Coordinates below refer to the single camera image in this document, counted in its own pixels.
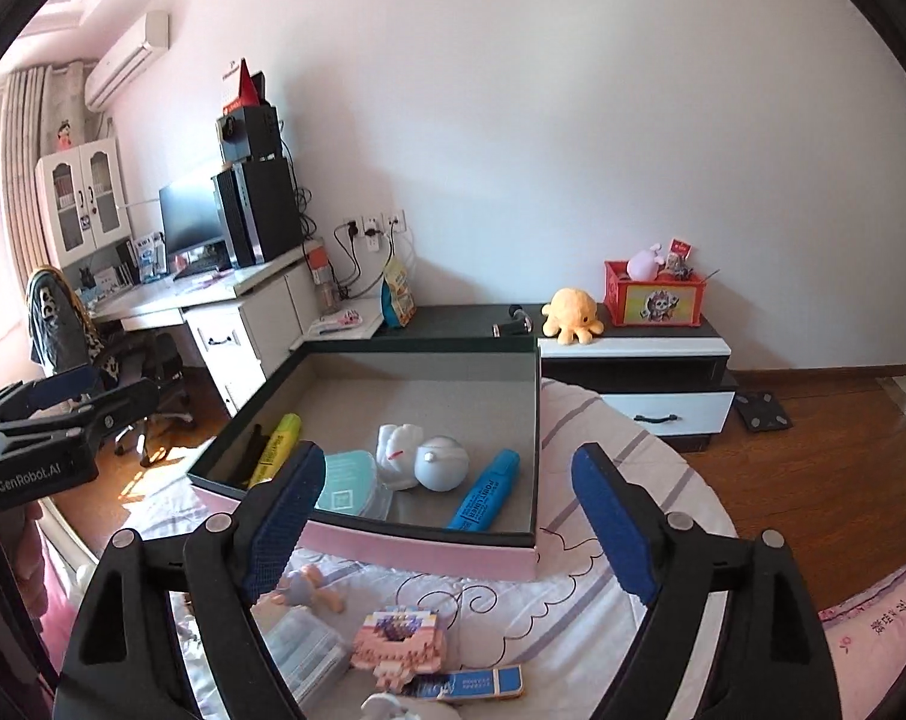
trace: computer monitor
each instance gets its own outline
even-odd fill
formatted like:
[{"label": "computer monitor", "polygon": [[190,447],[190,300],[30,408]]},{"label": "computer monitor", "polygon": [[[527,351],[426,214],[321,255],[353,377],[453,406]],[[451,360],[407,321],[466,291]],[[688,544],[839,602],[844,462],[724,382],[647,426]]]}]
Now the computer monitor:
[{"label": "computer monitor", "polygon": [[205,165],[159,191],[167,257],[224,240],[213,176],[219,163]]}]

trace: white plush toy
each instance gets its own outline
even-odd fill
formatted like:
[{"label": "white plush toy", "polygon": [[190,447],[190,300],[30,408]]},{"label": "white plush toy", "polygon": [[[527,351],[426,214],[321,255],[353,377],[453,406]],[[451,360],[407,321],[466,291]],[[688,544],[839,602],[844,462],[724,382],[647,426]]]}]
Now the white plush toy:
[{"label": "white plush toy", "polygon": [[360,720],[461,720],[460,713],[439,701],[400,698],[376,693],[363,702]]},{"label": "white plush toy", "polygon": [[376,474],[390,490],[408,490],[416,480],[416,447],[423,443],[418,425],[380,425],[376,441]]}]

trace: blue highlighter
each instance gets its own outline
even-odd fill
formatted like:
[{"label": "blue highlighter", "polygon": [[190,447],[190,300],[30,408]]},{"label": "blue highlighter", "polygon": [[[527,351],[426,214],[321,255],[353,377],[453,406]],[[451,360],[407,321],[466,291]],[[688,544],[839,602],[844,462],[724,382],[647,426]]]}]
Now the blue highlighter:
[{"label": "blue highlighter", "polygon": [[512,491],[519,471],[519,455],[512,449],[502,450],[476,480],[450,524],[451,531],[485,531],[493,525]]}]

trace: cabinet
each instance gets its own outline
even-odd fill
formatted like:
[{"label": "cabinet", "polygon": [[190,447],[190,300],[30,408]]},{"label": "cabinet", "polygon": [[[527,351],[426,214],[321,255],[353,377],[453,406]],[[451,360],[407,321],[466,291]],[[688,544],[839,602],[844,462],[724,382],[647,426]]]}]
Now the cabinet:
[{"label": "cabinet", "polygon": [[115,138],[41,157],[37,191],[54,265],[62,268],[130,234]]},{"label": "cabinet", "polygon": [[[310,295],[312,303],[316,302]],[[263,386],[301,336],[283,276],[236,300],[183,314],[230,416]]]},{"label": "cabinet", "polygon": [[677,451],[705,449],[736,389],[720,334],[705,317],[700,327],[613,327],[605,306],[597,314],[605,331],[585,346],[560,346],[538,324],[543,376],[598,392]]}]

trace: snack bag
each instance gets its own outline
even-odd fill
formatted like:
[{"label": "snack bag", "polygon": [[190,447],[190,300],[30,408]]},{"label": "snack bag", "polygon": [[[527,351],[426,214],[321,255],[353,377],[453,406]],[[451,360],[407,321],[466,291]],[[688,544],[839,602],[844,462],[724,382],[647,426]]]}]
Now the snack bag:
[{"label": "snack bag", "polygon": [[383,319],[389,327],[406,327],[413,314],[416,314],[416,303],[410,292],[406,266],[397,256],[389,257],[383,268],[380,300],[383,304]]}]

